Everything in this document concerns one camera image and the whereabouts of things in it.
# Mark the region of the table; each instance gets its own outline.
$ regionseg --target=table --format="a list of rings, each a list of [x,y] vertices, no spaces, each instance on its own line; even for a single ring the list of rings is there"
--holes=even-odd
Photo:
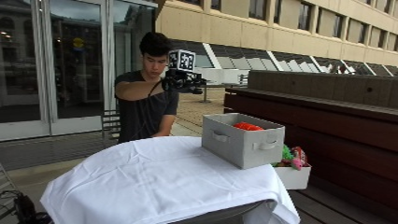
[[[207,80],[207,85],[204,85],[204,91],[203,91],[203,100],[202,103],[212,103],[212,101],[208,100],[208,83],[215,83],[214,80]]]
[[[272,165],[240,170],[202,147],[200,137],[170,136],[92,155],[49,183],[42,203],[58,224],[150,224],[266,200],[275,208],[259,206],[246,223],[300,222]]]

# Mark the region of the white box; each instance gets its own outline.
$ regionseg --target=white box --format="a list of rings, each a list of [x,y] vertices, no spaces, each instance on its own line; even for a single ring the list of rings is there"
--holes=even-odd
[[[246,131],[235,124],[248,122],[264,131]],[[283,159],[285,127],[271,121],[232,113],[203,116],[202,145],[242,169]]]
[[[275,167],[275,170],[287,189],[305,189],[308,187],[312,166],[301,167],[300,171],[293,167]]]

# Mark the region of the red object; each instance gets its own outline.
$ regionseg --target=red object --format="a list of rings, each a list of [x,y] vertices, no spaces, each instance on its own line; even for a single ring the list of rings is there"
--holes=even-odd
[[[240,122],[235,125],[236,128],[240,128],[247,131],[262,131],[264,130],[262,127],[256,126],[255,124]]]

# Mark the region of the gray storage box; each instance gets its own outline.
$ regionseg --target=gray storage box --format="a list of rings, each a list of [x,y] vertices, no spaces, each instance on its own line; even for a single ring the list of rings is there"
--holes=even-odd
[[[235,124],[248,122],[264,131],[246,131]],[[271,121],[232,113],[203,116],[202,145],[242,169],[280,162],[285,127]]]

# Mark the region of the window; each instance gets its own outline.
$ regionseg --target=window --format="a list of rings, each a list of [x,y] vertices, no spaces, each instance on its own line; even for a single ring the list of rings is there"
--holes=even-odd
[[[222,0],[212,0],[212,9],[222,10]]]
[[[391,77],[388,70],[385,69],[383,64],[368,63],[371,69],[380,77]]]
[[[387,39],[387,31],[381,31],[381,37],[379,39],[379,48],[384,48],[384,45],[385,45],[385,39]]]
[[[313,60],[308,55],[274,51],[275,58],[287,72],[319,73]]]
[[[323,18],[323,8],[319,10],[319,20],[316,22],[316,32],[320,34],[320,27],[321,27],[321,18]]]
[[[395,51],[398,51],[398,35],[396,36]]]
[[[280,23],[280,17],[281,17],[281,2],[283,0],[275,1],[275,23]]]
[[[367,36],[367,31],[369,29],[369,26],[365,23],[361,23],[361,33],[360,33],[360,39],[359,43],[365,44],[365,36]]]
[[[182,1],[200,6],[200,0],[182,0]]]
[[[264,0],[251,0],[251,9],[250,9],[250,17],[266,20],[266,4]]]
[[[369,68],[365,66],[364,63],[352,62],[352,61],[347,61],[347,60],[345,60],[345,63],[348,65],[348,70],[349,70],[351,74],[373,76],[373,72],[369,70]]]
[[[312,19],[312,6],[301,4],[300,17],[299,17],[299,29],[311,30],[311,19]]]
[[[385,12],[389,13],[389,7],[391,7],[391,0],[388,0],[387,2],[387,6],[385,6]]]
[[[260,49],[244,49],[223,45],[211,45],[222,68],[224,69],[256,69],[277,71],[268,51]]]
[[[341,30],[344,26],[344,17],[340,15],[336,15],[335,19],[335,28],[333,28],[333,36],[335,37],[341,37]]]
[[[391,71],[391,73],[398,77],[398,67],[393,66],[393,65],[385,65],[385,67],[388,68],[388,70]]]
[[[319,62],[323,72],[333,74],[349,73],[349,71],[345,69],[347,65],[344,65],[340,60],[320,57],[315,57],[315,60]]]

